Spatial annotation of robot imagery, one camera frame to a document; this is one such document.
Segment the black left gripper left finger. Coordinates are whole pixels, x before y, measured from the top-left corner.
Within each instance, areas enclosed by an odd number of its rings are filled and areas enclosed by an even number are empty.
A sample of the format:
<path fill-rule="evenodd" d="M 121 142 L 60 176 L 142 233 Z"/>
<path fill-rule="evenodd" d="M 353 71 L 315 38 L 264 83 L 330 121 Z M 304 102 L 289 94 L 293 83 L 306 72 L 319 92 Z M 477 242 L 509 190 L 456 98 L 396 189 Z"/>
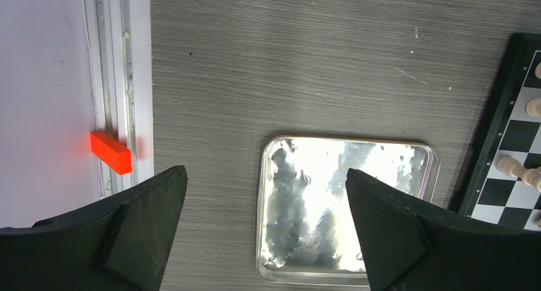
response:
<path fill-rule="evenodd" d="M 1 229 L 2 290 L 159 290 L 188 185 L 182 165 L 28 228 Z"/>

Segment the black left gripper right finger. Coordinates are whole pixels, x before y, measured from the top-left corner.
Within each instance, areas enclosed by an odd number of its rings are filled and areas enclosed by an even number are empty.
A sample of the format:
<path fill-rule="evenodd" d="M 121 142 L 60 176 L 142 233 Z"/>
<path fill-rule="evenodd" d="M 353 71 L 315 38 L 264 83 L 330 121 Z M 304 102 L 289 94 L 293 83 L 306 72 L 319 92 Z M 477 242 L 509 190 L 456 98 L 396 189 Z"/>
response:
<path fill-rule="evenodd" d="M 540 233 L 462 216 L 351 168 L 348 202 L 371 290 L 539 290 Z"/>

